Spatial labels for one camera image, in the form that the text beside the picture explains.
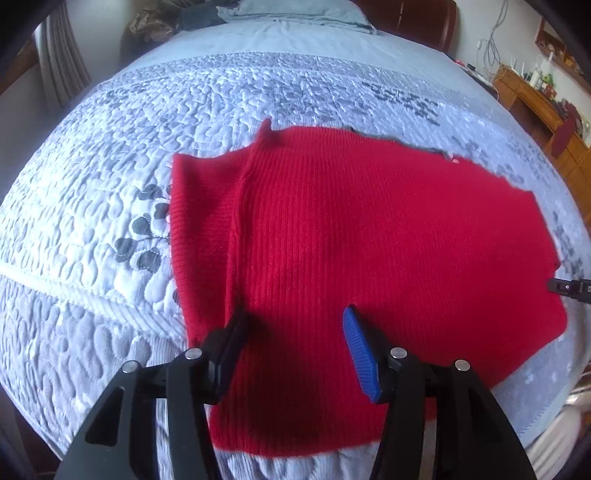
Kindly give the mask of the red knit sweater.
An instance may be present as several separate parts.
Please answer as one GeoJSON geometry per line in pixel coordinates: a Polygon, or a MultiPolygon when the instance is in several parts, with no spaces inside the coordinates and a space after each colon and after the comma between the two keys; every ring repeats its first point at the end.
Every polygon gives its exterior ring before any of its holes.
{"type": "Polygon", "coordinates": [[[377,441],[342,313],[424,362],[495,386],[562,334],[534,195],[470,160],[350,131],[263,124],[249,146],[172,162],[173,276],[190,344],[254,321],[214,446],[277,457],[377,441]]]}

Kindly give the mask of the pile of dark clothes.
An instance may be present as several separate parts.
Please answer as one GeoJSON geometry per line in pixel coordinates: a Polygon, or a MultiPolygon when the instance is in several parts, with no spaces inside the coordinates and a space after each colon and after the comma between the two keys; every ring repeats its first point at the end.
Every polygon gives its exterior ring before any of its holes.
{"type": "Polygon", "coordinates": [[[224,23],[218,7],[233,8],[238,1],[150,1],[130,20],[123,39],[132,43],[163,43],[181,31],[224,23]]]}

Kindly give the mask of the dark red hanging cloth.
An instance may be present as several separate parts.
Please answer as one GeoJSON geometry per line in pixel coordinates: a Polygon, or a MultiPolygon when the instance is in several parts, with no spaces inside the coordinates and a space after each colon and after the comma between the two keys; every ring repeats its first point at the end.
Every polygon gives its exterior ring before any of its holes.
{"type": "Polygon", "coordinates": [[[564,103],[566,117],[554,134],[554,140],[551,146],[551,155],[558,158],[567,148],[571,137],[577,132],[577,123],[580,121],[580,115],[576,107],[570,102],[564,103]]]}

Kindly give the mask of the wooden cabinet unit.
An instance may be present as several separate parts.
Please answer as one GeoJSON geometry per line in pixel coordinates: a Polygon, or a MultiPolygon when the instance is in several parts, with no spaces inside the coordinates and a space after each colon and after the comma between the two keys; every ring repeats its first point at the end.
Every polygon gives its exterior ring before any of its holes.
{"type": "Polygon", "coordinates": [[[585,222],[590,220],[590,148],[574,133],[559,156],[551,152],[562,118],[551,102],[517,73],[501,65],[493,81],[499,102],[542,149],[565,181],[585,222]]]}

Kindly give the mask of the dark bedside table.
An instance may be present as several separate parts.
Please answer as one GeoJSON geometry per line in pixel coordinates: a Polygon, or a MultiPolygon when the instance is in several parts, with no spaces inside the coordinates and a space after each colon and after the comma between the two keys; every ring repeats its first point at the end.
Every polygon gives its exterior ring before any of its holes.
{"type": "Polygon", "coordinates": [[[491,96],[496,100],[499,99],[500,94],[497,88],[487,80],[482,74],[480,74],[475,68],[471,68],[465,65],[460,60],[455,60],[455,63],[474,81],[476,81],[481,87],[483,87],[491,96]]]}

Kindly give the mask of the dark wooden headboard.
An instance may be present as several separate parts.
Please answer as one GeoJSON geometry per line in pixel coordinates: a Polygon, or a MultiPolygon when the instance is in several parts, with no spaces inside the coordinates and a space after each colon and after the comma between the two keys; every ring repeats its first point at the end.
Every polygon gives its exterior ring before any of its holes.
{"type": "Polygon", "coordinates": [[[453,0],[353,0],[370,24],[448,53],[458,20],[453,0]]]}

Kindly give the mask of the light blue pillow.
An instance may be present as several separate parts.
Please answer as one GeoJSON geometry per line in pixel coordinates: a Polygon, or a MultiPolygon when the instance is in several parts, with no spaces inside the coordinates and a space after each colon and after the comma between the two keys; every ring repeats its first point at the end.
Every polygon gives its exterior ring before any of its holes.
{"type": "Polygon", "coordinates": [[[352,1],[239,1],[233,7],[217,7],[218,16],[226,22],[238,20],[290,20],[352,28],[369,33],[377,29],[370,24],[360,7],[352,1]]]}

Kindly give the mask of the beige window curtain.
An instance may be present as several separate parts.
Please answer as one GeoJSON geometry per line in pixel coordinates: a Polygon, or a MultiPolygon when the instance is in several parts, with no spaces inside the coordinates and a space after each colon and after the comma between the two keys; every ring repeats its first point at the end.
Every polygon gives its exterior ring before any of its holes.
{"type": "Polygon", "coordinates": [[[69,108],[91,84],[74,37],[67,4],[62,2],[35,29],[45,98],[51,111],[69,108]]]}

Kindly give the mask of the wooden wall shelf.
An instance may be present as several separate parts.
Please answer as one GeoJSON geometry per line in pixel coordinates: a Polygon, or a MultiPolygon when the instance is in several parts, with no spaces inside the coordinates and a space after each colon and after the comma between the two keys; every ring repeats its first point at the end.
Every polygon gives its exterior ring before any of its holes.
{"type": "Polygon", "coordinates": [[[545,20],[541,19],[535,36],[535,44],[547,54],[553,53],[553,60],[570,69],[576,69],[577,63],[568,50],[566,43],[545,20]]]}

